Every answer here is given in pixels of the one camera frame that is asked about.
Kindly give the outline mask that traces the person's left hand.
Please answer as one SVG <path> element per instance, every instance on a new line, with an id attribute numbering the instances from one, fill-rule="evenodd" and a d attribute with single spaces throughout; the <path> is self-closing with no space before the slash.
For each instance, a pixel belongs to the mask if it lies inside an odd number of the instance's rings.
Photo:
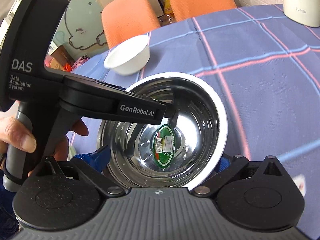
<path id="1" fill-rule="evenodd" d="M 4 167 L 5 153 L 8 145 L 12 145 L 19 150 L 33 153 L 37 142 L 32 133 L 16 119 L 19 101 L 15 101 L 9 110 L 1 112 L 1 170 Z M 73 126 L 71 131 L 80 136 L 88 136 L 89 131 L 85 123 L 80 119 Z M 69 139 L 64 135 L 55 146 L 54 158 L 56 161 L 66 161 L 69 152 Z"/>

